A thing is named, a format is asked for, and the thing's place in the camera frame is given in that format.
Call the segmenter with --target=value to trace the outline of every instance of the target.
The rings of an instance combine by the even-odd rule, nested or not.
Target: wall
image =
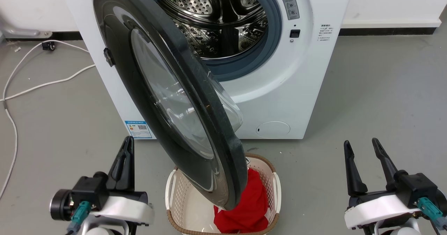
[[[447,0],[350,0],[343,28],[438,27]]]
[[[350,0],[343,28],[437,27],[447,0]],[[0,0],[0,14],[16,27],[77,31],[64,0]]]
[[[0,14],[16,27],[42,31],[77,31],[64,0],[0,0]]]

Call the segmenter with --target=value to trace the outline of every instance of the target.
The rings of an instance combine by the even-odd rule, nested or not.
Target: stainless steel drum
[[[258,0],[158,0],[205,60],[224,60],[262,38],[267,16]]]

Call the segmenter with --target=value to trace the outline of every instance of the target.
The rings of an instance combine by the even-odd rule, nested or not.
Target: laundry basket
[[[281,183],[275,168],[267,159],[255,154],[246,156],[250,160],[248,166],[259,172],[267,191],[269,208],[265,216],[269,225],[261,232],[245,234],[263,235],[270,232],[278,222],[281,210]],[[191,235],[221,233],[214,225],[213,204],[177,169],[171,172],[166,183],[165,204],[169,222],[179,232]]]

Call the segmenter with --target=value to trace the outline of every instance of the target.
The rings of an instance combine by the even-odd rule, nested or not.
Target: green connector
[[[78,208],[76,208],[75,214],[72,216],[72,221],[67,227],[67,231],[76,235],[81,229],[82,222],[87,218],[91,211],[91,204],[87,201],[82,201]]]
[[[434,225],[436,225],[439,230],[447,230],[447,219],[442,216],[442,211],[440,211],[428,198],[421,197],[418,200],[418,208],[423,214],[427,215],[431,221],[433,221]]]
[[[91,211],[91,204],[87,201],[82,201],[72,216],[72,222],[82,224]]]

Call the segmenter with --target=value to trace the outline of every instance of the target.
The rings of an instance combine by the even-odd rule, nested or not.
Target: concrete floor
[[[34,45],[0,48],[0,87]],[[35,51],[8,95],[66,78],[92,63],[88,54],[64,45],[54,52]],[[305,139],[243,141],[246,150],[273,162],[281,178],[283,206],[271,234],[362,234],[347,230],[343,219],[346,139],[370,191],[385,188],[371,144],[377,137],[398,169],[423,172],[447,192],[446,80],[447,23],[433,36],[339,38]],[[70,189],[80,176],[107,172],[126,128],[94,68],[9,100],[8,106],[18,128],[19,153],[0,201],[0,234],[64,234],[68,223],[50,218],[51,197],[58,189]],[[0,145],[3,184],[14,149],[13,128],[4,112]],[[136,141],[135,163],[136,190],[147,191],[156,214],[155,224],[139,228],[138,234],[179,234],[164,207],[174,164],[157,141]],[[433,234],[429,222],[420,225],[423,233]]]

